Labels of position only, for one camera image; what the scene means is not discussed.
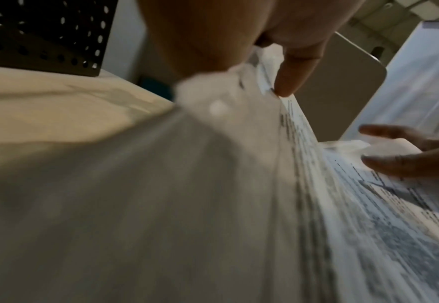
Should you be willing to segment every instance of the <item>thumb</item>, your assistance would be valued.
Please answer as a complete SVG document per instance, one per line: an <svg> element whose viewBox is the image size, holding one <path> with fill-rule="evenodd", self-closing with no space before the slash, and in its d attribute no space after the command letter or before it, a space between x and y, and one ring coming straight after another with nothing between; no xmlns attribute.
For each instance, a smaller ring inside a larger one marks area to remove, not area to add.
<svg viewBox="0 0 439 303"><path fill-rule="evenodd" d="M323 57L327 40L305 48L287 48L284 61L279 67L274 91L280 97L287 97L307 80Z"/></svg>
<svg viewBox="0 0 439 303"><path fill-rule="evenodd" d="M414 155L391 157L362 156L361 159L367 167L389 176L439 176L439 148Z"/></svg>

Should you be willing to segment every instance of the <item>beige table surface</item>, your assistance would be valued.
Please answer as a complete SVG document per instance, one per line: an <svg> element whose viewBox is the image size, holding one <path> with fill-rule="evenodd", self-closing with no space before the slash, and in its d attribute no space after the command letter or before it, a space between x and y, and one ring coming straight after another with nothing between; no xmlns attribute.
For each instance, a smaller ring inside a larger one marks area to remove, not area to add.
<svg viewBox="0 0 439 303"><path fill-rule="evenodd" d="M0 67L0 165L107 137L172 106L104 70L84 77Z"/></svg>

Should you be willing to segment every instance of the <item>black perforated panel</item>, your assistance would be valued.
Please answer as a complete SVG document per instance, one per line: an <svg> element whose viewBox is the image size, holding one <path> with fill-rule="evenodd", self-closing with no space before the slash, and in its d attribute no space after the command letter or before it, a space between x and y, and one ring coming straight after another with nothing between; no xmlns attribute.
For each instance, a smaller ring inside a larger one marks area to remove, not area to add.
<svg viewBox="0 0 439 303"><path fill-rule="evenodd" d="M0 66L97 76L117 0L0 0Z"/></svg>

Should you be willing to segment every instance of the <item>desk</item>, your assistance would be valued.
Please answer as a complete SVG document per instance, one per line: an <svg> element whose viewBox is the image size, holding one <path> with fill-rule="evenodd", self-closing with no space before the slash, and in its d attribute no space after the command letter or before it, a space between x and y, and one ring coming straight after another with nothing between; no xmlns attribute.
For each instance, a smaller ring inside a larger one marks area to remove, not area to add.
<svg viewBox="0 0 439 303"><path fill-rule="evenodd" d="M172 106L104 70L92 78L0 67L0 165L96 141Z"/></svg>

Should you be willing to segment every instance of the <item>person's hand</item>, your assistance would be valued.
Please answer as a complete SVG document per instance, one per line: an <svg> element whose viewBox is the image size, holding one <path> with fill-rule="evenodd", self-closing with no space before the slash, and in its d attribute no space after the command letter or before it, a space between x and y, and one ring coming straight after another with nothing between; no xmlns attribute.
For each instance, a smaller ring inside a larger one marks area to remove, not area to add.
<svg viewBox="0 0 439 303"><path fill-rule="evenodd" d="M149 33L182 76L222 71L252 46L284 47L275 92L289 96L323 56L329 37L364 0L138 0Z"/></svg>
<svg viewBox="0 0 439 303"><path fill-rule="evenodd" d="M439 177L439 138L427 136L406 126L365 124L359 127L364 135L398 139L414 144L423 153L406 156L363 156L363 163L385 175L396 177Z"/></svg>

